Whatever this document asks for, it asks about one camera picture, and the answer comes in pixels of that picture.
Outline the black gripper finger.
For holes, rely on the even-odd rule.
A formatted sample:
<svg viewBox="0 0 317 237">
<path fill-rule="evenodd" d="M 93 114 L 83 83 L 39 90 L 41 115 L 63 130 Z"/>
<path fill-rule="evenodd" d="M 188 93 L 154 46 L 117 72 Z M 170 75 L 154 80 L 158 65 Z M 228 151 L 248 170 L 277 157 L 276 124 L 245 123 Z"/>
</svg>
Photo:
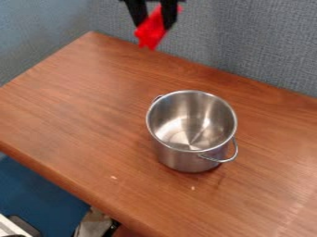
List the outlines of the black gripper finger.
<svg viewBox="0 0 317 237">
<path fill-rule="evenodd" d="M 160 0 L 164 27 L 170 30 L 177 22 L 178 0 Z"/>
<path fill-rule="evenodd" d="M 145 0 L 125 0 L 126 7 L 135 26 L 139 26 L 148 19 L 148 7 Z"/>
</svg>

